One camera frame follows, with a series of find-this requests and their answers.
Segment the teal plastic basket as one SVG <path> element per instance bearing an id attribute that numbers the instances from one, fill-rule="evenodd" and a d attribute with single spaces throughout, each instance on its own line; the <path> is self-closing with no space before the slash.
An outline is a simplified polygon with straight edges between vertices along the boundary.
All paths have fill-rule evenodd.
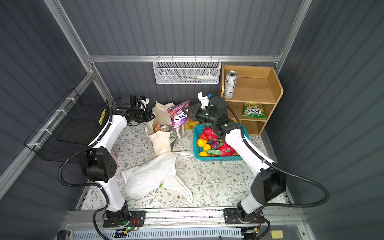
<path id="1" fill-rule="evenodd" d="M 219 146 L 220 143 L 226 143 L 222 139 L 217 139 L 215 141 L 209 141 L 203 148 L 199 148 L 197 145 L 198 139 L 200 139 L 200 134 L 203 132 L 205 128 L 211 128 L 211 126 L 204 126 L 204 125 L 196 125 L 194 127 L 194 138 L 193 138 L 193 148 L 194 148 L 194 155 L 195 158 L 203 161 L 203 162 L 214 162 L 214 161 L 242 161 L 242 158 L 240 155 L 235 151 L 235 153 L 230 157 L 222 157 L 216 155 L 215 149 Z M 202 151 L 206 151 L 209 156 L 208 157 L 199 157 L 199 153 Z"/>

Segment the green Fox's candy bag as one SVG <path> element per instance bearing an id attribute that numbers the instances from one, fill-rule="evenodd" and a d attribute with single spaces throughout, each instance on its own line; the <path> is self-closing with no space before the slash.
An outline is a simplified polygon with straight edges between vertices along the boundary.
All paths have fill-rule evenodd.
<path id="1" fill-rule="evenodd" d="M 242 116 L 255 119 L 264 119 L 264 108 L 262 104 L 244 103 Z"/>

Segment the lower pink dragon fruit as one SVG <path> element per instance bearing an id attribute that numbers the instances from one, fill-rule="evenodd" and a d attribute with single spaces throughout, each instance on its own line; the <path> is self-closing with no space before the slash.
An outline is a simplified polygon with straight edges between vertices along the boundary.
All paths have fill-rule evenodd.
<path id="1" fill-rule="evenodd" d="M 227 143 L 220 143 L 219 146 L 215 149 L 215 151 L 216 155 L 222 157 L 230 157 L 235 153 L 235 150 Z"/>

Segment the floral table mat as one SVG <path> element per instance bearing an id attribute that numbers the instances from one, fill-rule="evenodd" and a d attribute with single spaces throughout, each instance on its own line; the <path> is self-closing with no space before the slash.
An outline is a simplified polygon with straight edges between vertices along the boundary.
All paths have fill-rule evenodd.
<path id="1" fill-rule="evenodd" d="M 115 144 L 118 157 L 116 180 L 121 192 L 125 189 L 122 172 L 156 158 L 153 143 L 146 135 L 146 124 L 126 127 Z M 193 156 L 178 157 L 176 174 L 190 189 L 193 202 L 177 191 L 160 187 L 141 198 L 127 198 L 131 209 L 230 207 L 235 206 L 249 192 L 254 175 L 244 161 L 202 162 Z"/>

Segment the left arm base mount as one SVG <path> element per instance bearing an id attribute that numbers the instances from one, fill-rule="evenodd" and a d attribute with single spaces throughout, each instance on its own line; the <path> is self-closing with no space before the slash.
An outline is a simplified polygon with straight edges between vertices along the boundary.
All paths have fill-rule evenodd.
<path id="1" fill-rule="evenodd" d="M 104 228 L 143 227 L 146 219 L 146 211 L 110 212 L 103 214 Z"/>

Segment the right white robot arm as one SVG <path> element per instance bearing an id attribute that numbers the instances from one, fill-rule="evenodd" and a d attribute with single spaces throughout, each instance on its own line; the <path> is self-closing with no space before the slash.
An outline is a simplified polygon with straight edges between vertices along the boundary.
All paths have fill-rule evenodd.
<path id="1" fill-rule="evenodd" d="M 208 105 L 196 104 L 184 107 L 183 112 L 192 120 L 200 124 L 208 124 L 216 136 L 232 147 L 249 166 L 255 178 L 251 185 L 251 192 L 237 205 L 237 216 L 241 222 L 248 222 L 250 218 L 266 207 L 274 207 L 271 199 L 286 190 L 287 176 L 304 181 L 324 192 L 319 201 L 307 204 L 279 204 L 287 208 L 312 208 L 325 204 L 329 198 L 329 191 L 321 184 L 308 178 L 297 176 L 279 168 L 272 159 L 264 155 L 246 136 L 241 121 L 229 118 L 228 112 L 233 109 L 222 97 L 209 98 Z"/>

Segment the white plastic grocery bag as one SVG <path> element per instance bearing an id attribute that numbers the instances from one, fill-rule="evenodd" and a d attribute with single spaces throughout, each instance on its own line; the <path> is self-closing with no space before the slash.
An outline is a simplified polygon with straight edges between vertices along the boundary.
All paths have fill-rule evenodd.
<path id="1" fill-rule="evenodd" d="M 176 162 L 192 155 L 191 151 L 167 152 L 148 163 L 123 171 L 123 197 L 138 199 L 161 187 L 178 192 L 191 204 L 193 194 L 177 175 Z"/>

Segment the yellow lemon upper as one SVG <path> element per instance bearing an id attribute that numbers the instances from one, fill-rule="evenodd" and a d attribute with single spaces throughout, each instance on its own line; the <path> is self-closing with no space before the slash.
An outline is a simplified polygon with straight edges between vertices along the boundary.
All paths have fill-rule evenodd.
<path id="1" fill-rule="evenodd" d="M 198 139 L 197 145 L 198 145 L 199 148 L 203 148 L 207 144 L 207 142 L 208 141 L 205 140 L 205 139 Z"/>

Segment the cream canvas tote bag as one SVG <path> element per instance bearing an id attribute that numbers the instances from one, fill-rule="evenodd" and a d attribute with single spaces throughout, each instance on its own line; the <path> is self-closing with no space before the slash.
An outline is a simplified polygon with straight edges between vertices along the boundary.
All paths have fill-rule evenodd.
<path id="1" fill-rule="evenodd" d="M 176 138 L 181 139 L 185 133 L 184 127 L 177 130 L 173 128 L 168 109 L 174 106 L 173 102 L 165 105 L 156 102 L 152 108 L 151 113 L 155 115 L 155 118 L 147 123 L 145 130 L 153 143 L 156 156 L 170 152 Z"/>

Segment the yellow lemon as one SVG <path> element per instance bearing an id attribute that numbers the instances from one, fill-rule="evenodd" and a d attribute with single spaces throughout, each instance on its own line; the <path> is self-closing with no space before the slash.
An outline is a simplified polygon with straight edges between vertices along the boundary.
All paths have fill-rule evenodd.
<path id="1" fill-rule="evenodd" d="M 199 153 L 199 157 L 208 157 L 209 154 L 206 151 L 202 151 Z"/>
<path id="2" fill-rule="evenodd" d="M 203 148 L 207 144 L 207 142 L 208 141 L 205 140 L 205 139 L 198 139 L 197 145 L 198 145 L 199 148 Z"/>

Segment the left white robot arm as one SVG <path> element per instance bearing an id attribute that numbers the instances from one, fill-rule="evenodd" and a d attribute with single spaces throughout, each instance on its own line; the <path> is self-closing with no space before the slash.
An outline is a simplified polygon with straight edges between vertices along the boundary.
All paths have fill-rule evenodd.
<path id="1" fill-rule="evenodd" d="M 70 160 L 66 160 L 59 168 L 59 182 L 66 187 L 86 187 L 95 186 L 99 188 L 106 200 L 106 211 L 117 213 L 121 212 L 126 205 L 126 201 L 120 193 L 116 179 L 117 162 L 112 156 L 112 147 L 115 144 L 122 130 L 127 126 L 132 126 L 131 122 L 146 123 L 156 117 L 150 109 L 110 108 L 107 124 L 83 150 L 74 153 L 69 159 L 79 157 L 82 173 L 88 177 L 89 182 L 83 184 L 72 184 L 64 180 L 64 167 Z"/>

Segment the silver drink can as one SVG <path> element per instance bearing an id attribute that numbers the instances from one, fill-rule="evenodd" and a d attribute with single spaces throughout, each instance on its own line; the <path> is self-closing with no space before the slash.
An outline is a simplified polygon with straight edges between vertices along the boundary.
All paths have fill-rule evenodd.
<path id="1" fill-rule="evenodd" d="M 238 73 L 236 71 L 229 71 L 225 78 L 223 97 L 230 99 L 234 95 Z"/>
<path id="2" fill-rule="evenodd" d="M 169 132 L 170 131 L 170 127 L 167 126 L 167 125 L 163 125 L 163 126 L 161 126 L 161 131 L 162 132 Z"/>

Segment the purple Fox's candy bag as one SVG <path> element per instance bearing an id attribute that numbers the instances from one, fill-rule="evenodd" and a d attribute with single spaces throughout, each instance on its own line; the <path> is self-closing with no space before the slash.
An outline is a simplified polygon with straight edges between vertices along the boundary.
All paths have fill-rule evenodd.
<path id="1" fill-rule="evenodd" d="M 172 106 L 167 109 L 171 122 L 172 127 L 174 130 L 179 129 L 185 122 L 188 120 L 188 114 L 186 114 L 183 111 L 183 108 L 186 108 L 190 105 L 190 101 L 182 102 L 181 104 L 178 104 L 176 106 Z"/>

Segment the upper pink dragon fruit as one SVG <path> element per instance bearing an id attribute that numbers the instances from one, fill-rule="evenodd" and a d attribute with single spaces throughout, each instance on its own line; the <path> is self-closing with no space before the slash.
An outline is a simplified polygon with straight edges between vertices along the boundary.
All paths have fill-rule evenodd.
<path id="1" fill-rule="evenodd" d="M 206 140 L 206 141 L 215 141 L 219 139 L 219 137 L 215 134 L 214 130 L 207 127 L 203 130 L 203 132 L 200 134 L 200 139 Z"/>

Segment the yellow lemon lower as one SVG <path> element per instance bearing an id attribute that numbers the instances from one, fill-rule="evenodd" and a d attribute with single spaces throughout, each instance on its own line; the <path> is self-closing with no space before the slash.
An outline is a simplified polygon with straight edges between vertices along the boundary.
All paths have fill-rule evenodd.
<path id="1" fill-rule="evenodd" d="M 199 157 L 208 157 L 209 154 L 206 151 L 202 151 L 199 153 Z"/>

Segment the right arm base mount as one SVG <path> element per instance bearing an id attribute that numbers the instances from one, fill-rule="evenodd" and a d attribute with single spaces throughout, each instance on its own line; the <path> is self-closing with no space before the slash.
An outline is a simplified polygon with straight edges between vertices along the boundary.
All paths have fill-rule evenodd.
<path id="1" fill-rule="evenodd" d="M 253 224 L 259 225 L 265 223 L 262 218 L 262 212 L 253 212 L 247 214 L 237 208 L 225 208 L 223 209 L 224 220 L 227 225 L 235 224 Z"/>

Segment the wooden shelf unit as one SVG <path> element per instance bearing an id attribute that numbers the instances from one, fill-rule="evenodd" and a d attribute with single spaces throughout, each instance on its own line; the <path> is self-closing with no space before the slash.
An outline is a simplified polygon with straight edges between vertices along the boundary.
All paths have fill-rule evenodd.
<path id="1" fill-rule="evenodd" d="M 275 108 L 281 100 L 284 89 L 273 67 L 222 66 L 221 94 L 224 94 L 226 75 L 230 71 L 238 73 L 234 95 L 226 99 L 250 135 L 261 135 Z M 261 119 L 242 115 L 244 103 L 261 104 L 265 116 Z"/>

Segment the pink dragon fruit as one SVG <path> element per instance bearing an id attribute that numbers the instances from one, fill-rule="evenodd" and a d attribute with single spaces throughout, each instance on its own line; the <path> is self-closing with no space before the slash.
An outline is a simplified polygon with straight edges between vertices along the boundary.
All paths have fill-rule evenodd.
<path id="1" fill-rule="evenodd" d="M 230 157 L 235 153 L 235 150 L 227 143 L 220 143 L 219 146 L 215 149 L 215 151 L 216 155 L 222 157 Z"/>
<path id="2" fill-rule="evenodd" d="M 215 141 L 219 139 L 219 137 L 215 134 L 214 130 L 207 127 L 203 130 L 203 132 L 200 134 L 200 139 L 206 140 L 206 141 Z"/>

